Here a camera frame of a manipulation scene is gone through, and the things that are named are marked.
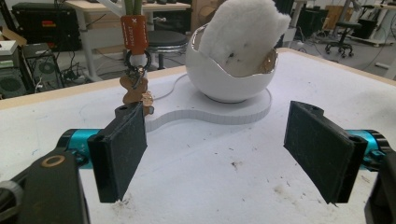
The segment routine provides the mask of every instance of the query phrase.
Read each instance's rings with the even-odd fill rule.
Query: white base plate
[[[247,124],[264,118],[272,103],[268,90],[237,104],[213,101],[198,91],[186,74],[152,79],[148,90],[153,95],[154,108],[161,110],[154,110],[153,115],[146,116],[147,132],[178,119],[199,119],[225,125]]]

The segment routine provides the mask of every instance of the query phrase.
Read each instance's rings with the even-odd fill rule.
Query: orange tag
[[[149,46],[144,15],[127,15],[121,17],[122,33],[125,48],[130,49],[133,55],[145,53]]]

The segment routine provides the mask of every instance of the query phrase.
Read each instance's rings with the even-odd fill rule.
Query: white ceramic bowl
[[[215,61],[198,51],[205,28],[206,26],[198,28],[187,46],[186,68],[191,83],[209,98],[223,103],[242,102],[263,91],[276,70],[276,50],[273,49],[265,59],[265,73],[233,77]]]

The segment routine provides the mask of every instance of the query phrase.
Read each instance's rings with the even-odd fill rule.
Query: brown keychain
[[[145,72],[144,68],[139,66],[137,71],[138,72],[134,73],[134,76],[126,75],[120,78],[121,86],[127,90],[122,102],[130,104],[142,101],[143,111],[146,116],[147,114],[154,113],[154,107],[152,106],[153,99],[151,93],[148,91],[149,81],[143,77]]]

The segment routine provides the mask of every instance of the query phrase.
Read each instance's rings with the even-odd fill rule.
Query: black plastic housing
[[[396,152],[382,163],[375,186],[364,208],[367,224],[396,223]]]
[[[76,157],[65,151],[74,131],[65,132],[54,150],[12,179],[24,182],[18,224],[90,223]]]
[[[88,139],[101,203],[122,200],[147,147],[141,102],[116,109],[116,117]]]
[[[292,101],[285,148],[317,186],[326,203],[347,203],[367,141],[348,134],[314,105]]]

